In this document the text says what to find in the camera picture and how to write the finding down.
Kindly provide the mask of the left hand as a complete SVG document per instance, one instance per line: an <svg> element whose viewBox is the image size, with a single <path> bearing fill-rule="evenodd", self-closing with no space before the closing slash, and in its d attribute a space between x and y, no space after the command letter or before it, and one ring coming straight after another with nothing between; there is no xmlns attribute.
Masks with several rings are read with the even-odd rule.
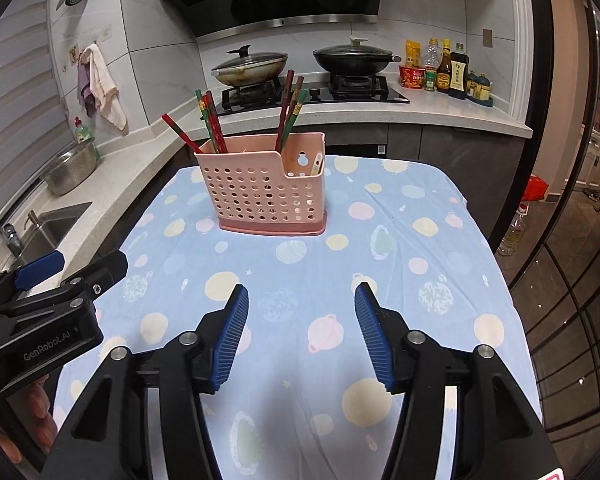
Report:
<svg viewBox="0 0 600 480"><path fill-rule="evenodd" d="M16 394L16 407L24 417L27 430L38 447L47 455L57 437L57 426L50 414L50 398L44 386L50 375L42 376ZM23 456L12 439L0 426L0 447L14 465L23 462Z"/></svg>

